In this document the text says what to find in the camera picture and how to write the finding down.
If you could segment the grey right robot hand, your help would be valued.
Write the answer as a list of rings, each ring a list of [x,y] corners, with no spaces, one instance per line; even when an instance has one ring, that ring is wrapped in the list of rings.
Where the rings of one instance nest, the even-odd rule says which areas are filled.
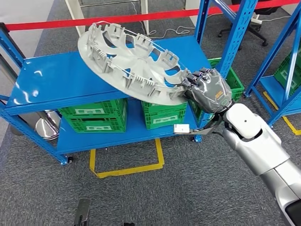
[[[181,82],[185,97],[206,113],[222,113],[233,104],[229,85],[216,69],[201,68]]]

